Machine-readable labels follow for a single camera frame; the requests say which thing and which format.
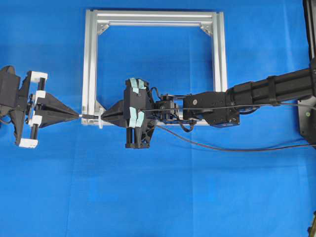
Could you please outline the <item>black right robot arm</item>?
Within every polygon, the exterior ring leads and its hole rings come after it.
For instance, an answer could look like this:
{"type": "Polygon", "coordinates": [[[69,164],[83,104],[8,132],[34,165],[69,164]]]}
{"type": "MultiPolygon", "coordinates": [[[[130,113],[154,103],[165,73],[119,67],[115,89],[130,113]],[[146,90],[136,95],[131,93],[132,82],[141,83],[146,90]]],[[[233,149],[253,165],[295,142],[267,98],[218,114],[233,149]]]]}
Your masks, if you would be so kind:
{"type": "Polygon", "coordinates": [[[286,101],[315,96],[316,60],[307,69],[264,80],[247,82],[225,92],[208,91],[188,95],[161,95],[153,99],[149,83],[130,78],[123,99],[106,110],[100,119],[126,129],[126,148],[149,148],[157,122],[178,124],[191,132],[201,120],[214,127],[239,125],[239,116],[262,106],[281,106],[286,101]]]}

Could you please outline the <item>taped black right gripper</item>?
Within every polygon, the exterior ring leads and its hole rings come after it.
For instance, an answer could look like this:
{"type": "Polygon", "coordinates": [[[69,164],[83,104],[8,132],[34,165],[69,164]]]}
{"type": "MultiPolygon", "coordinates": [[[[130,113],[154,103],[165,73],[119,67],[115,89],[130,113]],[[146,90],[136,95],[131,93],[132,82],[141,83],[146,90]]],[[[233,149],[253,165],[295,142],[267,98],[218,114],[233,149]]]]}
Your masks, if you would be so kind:
{"type": "Polygon", "coordinates": [[[157,121],[150,111],[154,108],[149,83],[130,78],[125,81],[124,100],[119,100],[102,115],[102,121],[126,127],[126,148],[147,149],[157,121]]]}

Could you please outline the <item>white-railed left gripper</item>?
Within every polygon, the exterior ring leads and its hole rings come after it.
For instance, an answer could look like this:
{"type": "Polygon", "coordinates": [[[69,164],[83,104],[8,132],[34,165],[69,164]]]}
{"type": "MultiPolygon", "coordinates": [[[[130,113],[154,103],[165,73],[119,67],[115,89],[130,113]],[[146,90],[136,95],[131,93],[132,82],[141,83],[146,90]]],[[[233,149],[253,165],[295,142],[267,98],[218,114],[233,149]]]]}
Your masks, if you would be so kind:
{"type": "MultiPolygon", "coordinates": [[[[25,79],[15,74],[13,66],[5,66],[0,70],[0,123],[14,125],[15,145],[24,148],[34,148],[38,141],[35,136],[23,139],[25,116],[29,114],[33,99],[29,96],[30,83],[37,83],[40,91],[44,90],[48,74],[29,71],[25,79]]],[[[79,118],[76,111],[63,104],[50,93],[39,98],[42,116],[39,128],[44,128],[61,122],[68,122],[79,118]]]]}

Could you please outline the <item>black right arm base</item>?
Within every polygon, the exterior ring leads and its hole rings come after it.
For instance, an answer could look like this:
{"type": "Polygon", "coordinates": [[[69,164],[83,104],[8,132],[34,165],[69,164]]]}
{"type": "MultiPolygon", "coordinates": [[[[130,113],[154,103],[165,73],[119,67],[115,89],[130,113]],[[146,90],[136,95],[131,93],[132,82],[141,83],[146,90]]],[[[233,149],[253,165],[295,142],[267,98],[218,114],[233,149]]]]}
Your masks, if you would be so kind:
{"type": "Polygon", "coordinates": [[[298,100],[298,118],[301,136],[316,148],[316,110],[302,107],[302,105],[316,108],[316,98],[314,96],[298,100]]]}

